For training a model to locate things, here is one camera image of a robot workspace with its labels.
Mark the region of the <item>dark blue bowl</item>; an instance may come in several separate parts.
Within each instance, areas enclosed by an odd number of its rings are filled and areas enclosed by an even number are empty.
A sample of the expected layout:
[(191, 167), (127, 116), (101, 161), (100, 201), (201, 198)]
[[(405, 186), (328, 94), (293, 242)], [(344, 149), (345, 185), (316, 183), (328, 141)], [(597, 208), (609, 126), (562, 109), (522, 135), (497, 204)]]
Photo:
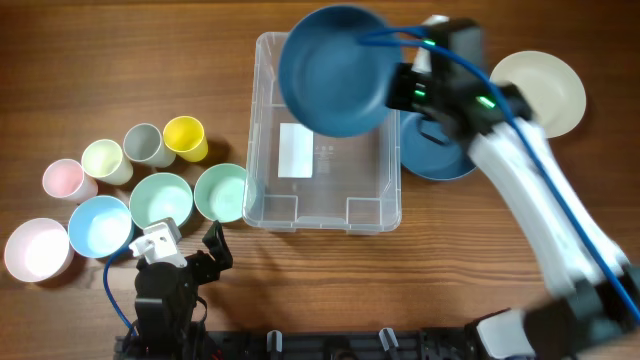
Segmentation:
[(291, 30), (278, 83), (284, 103), (302, 125), (324, 136), (352, 137), (386, 120), (385, 101), (403, 52), (358, 42), (386, 26), (370, 10), (334, 5), (308, 14)]

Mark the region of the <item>dark blue plate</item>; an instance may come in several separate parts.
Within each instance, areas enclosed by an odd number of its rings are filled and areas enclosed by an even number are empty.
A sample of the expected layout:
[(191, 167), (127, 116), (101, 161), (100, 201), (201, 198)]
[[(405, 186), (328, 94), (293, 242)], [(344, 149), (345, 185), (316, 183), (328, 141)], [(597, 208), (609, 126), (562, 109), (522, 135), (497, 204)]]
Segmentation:
[(401, 164), (411, 173), (432, 181), (450, 181), (472, 173), (476, 166), (442, 127), (418, 113), (400, 119)]

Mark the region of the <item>light blue bowl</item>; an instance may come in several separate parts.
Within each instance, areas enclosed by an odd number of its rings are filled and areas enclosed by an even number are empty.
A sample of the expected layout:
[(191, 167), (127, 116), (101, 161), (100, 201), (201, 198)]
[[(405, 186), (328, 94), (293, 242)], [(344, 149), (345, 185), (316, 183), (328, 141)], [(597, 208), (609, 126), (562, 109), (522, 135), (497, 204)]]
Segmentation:
[(126, 246), (134, 234), (129, 208), (118, 198), (96, 196), (72, 213), (68, 236), (73, 249), (87, 258), (105, 258)]

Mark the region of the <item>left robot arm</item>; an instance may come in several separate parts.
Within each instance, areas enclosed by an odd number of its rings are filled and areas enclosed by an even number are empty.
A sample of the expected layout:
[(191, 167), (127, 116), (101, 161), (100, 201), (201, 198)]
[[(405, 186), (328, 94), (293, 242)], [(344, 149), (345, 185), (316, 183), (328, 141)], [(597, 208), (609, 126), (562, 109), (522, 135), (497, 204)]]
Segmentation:
[(129, 249), (139, 259), (135, 278), (137, 344), (143, 354), (157, 359), (202, 359), (209, 349), (203, 320), (192, 319), (194, 309), (206, 301), (201, 285), (217, 281), (233, 266), (222, 225), (216, 221), (202, 239), (204, 251), (185, 256), (182, 239), (171, 218), (143, 230)]

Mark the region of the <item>pale pink bowl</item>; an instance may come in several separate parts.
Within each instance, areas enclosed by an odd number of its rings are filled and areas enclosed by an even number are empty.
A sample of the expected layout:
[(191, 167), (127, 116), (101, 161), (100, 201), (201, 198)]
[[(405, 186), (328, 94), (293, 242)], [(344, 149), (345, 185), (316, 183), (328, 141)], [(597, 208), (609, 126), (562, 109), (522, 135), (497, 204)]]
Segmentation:
[(21, 224), (7, 240), (4, 262), (17, 280), (36, 283), (60, 275), (74, 256), (65, 228), (49, 218)]

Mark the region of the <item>clear plastic storage container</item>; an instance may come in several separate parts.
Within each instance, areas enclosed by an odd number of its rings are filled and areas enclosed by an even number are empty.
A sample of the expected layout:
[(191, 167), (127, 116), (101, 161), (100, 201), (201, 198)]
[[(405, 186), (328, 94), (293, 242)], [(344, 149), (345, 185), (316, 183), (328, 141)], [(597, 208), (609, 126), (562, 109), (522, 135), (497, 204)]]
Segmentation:
[(280, 125), (300, 124), (284, 105), (277, 81), (286, 39), (284, 32), (265, 32), (256, 40), (244, 221), (281, 232), (394, 230), (402, 218), (397, 111), (362, 136), (314, 134), (312, 177), (278, 177)]

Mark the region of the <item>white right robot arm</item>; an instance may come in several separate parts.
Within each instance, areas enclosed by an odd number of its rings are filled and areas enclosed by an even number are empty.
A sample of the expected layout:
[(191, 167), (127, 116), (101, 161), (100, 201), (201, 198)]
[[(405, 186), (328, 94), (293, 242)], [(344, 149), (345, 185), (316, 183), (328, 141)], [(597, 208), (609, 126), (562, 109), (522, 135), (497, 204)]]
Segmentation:
[(595, 223), (558, 166), (538, 119), (545, 88), (489, 81), (454, 65), (398, 64), (387, 104), (443, 129), (493, 183), (534, 251), (549, 299), (465, 330), (474, 359), (567, 359), (639, 328), (639, 270)]

